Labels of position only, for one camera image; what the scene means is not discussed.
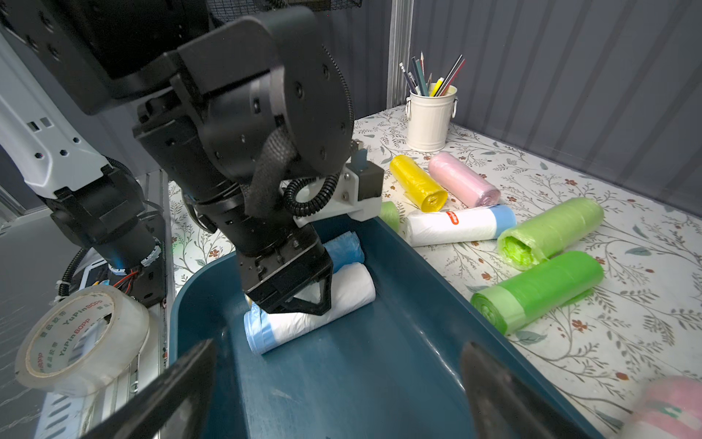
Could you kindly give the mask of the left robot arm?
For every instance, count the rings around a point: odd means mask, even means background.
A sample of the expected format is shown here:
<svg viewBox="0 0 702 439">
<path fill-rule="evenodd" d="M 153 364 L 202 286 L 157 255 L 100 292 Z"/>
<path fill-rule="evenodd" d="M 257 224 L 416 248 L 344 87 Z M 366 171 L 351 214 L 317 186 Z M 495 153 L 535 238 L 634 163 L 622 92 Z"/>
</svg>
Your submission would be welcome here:
<svg viewBox="0 0 702 439">
<path fill-rule="evenodd" d="M 204 1 L 5 1 L 1 32 L 84 113 L 137 103 L 133 137 L 234 244 L 258 307 L 329 311 L 331 258 L 296 221 L 332 198 L 354 115 L 310 9 L 221 23 Z"/>
</svg>

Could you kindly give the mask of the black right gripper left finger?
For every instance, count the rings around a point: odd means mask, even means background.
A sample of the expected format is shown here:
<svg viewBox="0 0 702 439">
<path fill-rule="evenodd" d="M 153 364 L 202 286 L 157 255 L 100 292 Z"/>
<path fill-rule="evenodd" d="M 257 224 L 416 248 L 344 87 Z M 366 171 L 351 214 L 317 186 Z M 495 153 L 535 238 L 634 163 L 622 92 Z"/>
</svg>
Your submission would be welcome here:
<svg viewBox="0 0 702 439">
<path fill-rule="evenodd" d="M 215 383 L 217 349 L 199 342 L 86 438 L 199 438 Z"/>
</svg>

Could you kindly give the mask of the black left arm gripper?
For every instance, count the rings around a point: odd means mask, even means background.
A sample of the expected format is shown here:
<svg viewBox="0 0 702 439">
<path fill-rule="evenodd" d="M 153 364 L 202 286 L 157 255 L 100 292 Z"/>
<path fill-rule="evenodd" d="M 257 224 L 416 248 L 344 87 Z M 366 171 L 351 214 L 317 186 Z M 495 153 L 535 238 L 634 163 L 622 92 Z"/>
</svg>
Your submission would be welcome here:
<svg viewBox="0 0 702 439">
<path fill-rule="evenodd" d="M 333 264 L 312 225 L 266 254 L 237 258 L 243 293 L 267 313 L 323 316 L 331 309 Z"/>
</svg>

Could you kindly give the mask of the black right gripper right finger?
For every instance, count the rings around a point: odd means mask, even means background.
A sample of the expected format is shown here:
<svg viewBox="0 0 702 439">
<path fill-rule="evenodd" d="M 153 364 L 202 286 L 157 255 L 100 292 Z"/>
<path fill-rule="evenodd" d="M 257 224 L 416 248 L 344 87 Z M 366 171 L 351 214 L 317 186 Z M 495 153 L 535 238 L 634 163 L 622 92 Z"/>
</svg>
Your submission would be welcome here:
<svg viewBox="0 0 702 439">
<path fill-rule="evenodd" d="M 477 343 L 464 345 L 460 366 L 479 438 L 588 436 Z"/>
</svg>

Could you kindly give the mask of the yellow trash bag roll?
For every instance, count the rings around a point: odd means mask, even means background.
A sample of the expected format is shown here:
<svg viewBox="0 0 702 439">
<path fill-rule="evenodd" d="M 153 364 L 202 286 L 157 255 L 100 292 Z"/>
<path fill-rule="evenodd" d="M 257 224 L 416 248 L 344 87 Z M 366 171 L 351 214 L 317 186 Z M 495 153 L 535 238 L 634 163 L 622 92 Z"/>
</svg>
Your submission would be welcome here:
<svg viewBox="0 0 702 439">
<path fill-rule="evenodd" d="M 438 212 L 444 207 L 448 192 L 413 159 L 397 155 L 390 161 L 389 169 L 404 189 L 406 197 L 422 212 Z"/>
</svg>

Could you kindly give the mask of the white roll with blue end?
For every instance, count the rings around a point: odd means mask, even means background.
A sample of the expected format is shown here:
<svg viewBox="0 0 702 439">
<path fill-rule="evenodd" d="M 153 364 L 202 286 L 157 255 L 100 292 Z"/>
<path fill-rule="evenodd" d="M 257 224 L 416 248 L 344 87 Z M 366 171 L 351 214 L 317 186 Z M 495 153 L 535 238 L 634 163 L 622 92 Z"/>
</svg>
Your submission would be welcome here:
<svg viewBox="0 0 702 439">
<path fill-rule="evenodd" d="M 319 329 L 376 299 L 376 287 L 363 263 L 344 265 L 333 274 L 331 309 L 316 316 L 305 313 L 268 314 L 252 305 L 244 314 L 244 330 L 250 350 L 257 355 Z"/>
</svg>

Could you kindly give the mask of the blue roll with gold end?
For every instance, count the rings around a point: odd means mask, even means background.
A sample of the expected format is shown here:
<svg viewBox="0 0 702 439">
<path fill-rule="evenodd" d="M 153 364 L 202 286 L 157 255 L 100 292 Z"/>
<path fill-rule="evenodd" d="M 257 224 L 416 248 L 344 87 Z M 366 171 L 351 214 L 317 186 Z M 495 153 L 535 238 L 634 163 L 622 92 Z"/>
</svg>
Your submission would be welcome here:
<svg viewBox="0 0 702 439">
<path fill-rule="evenodd" d="M 333 273 L 353 263 L 365 263 L 365 254 L 356 232 L 345 232 L 324 243 L 333 264 Z"/>
</svg>

